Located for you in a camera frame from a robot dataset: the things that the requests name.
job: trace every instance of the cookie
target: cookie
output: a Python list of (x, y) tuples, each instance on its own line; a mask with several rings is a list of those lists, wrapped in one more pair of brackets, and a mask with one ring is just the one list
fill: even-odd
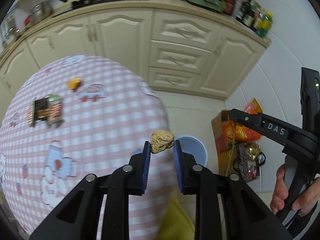
[(151, 152), (159, 153), (173, 146), (174, 135), (166, 130), (156, 130), (151, 134)]

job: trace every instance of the yellow cloth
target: yellow cloth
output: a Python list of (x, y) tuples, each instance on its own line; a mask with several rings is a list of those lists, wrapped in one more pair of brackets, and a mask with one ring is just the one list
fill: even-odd
[(175, 190), (155, 240), (194, 240), (194, 235), (195, 226), (180, 206)]

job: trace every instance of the green string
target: green string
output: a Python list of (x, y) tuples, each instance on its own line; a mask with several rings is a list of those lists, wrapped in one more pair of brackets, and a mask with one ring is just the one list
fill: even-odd
[(231, 156), (233, 153), (233, 150), (235, 148), (235, 130), (236, 130), (236, 125), (234, 125), (233, 127), (233, 132), (232, 132), (232, 147), (231, 150), (229, 152), (229, 162), (228, 162), (228, 167), (227, 167), (227, 171), (226, 171), (226, 176), (228, 176), (229, 174), (229, 168), (230, 168), (230, 163), (231, 163)]

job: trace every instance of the cabinet handle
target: cabinet handle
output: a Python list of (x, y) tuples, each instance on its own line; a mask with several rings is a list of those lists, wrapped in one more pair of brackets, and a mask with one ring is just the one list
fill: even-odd
[(216, 46), (216, 48), (213, 51), (213, 54), (219, 55), (221, 53), (222, 47), (223, 47), (224, 38), (220, 36), (220, 43)]
[(92, 29), (93, 29), (93, 36), (94, 36), (95, 40), (98, 41), (96, 25), (93, 23), (91, 26), (92, 26)]
[(2, 81), (7, 85), (9, 89), (11, 88), (11, 85), (9, 84), (9, 82), (6, 80), (5, 77), (2, 78)]
[(6, 81), (5, 83), (7, 84), (8, 88), (10, 89), (11, 86), (10, 86), (10, 84), (8, 83), (8, 81)]
[(187, 30), (187, 29), (184, 29), (182, 27), (178, 27), (176, 26), (175, 29), (181, 33), (182, 36), (201, 36), (201, 34), (195, 30)]
[(88, 39), (90, 42), (92, 42), (92, 34), (91, 34), (91, 30), (90, 30), (90, 27), (88, 24), (87, 24), (87, 32), (88, 32)]
[(169, 82), (171, 85), (179, 85), (180, 79), (170, 80), (169, 78), (164, 78), (164, 81)]
[(51, 49), (54, 49), (54, 45), (52, 43), (52, 38), (50, 35), (49, 35), (49, 45), (50, 45)]
[(192, 64), (191, 60), (188, 58), (175, 58), (173, 56), (167, 55), (166, 57), (168, 60), (174, 62), (177, 65), (184, 65), (184, 64)]

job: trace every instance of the table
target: table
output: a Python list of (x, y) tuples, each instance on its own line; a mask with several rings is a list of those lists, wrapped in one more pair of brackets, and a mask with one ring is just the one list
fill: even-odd
[[(83, 79), (77, 92), (67, 87), (75, 77)], [(63, 97), (63, 123), (29, 127), (30, 103), (49, 94)], [(20, 88), (2, 122), (0, 181), (10, 209), (31, 234), (86, 174), (127, 164), (157, 129), (168, 129), (161, 100), (119, 63), (92, 55), (50, 63)], [(131, 239), (156, 235), (174, 184), (172, 151), (152, 155), (146, 194), (129, 199)]]

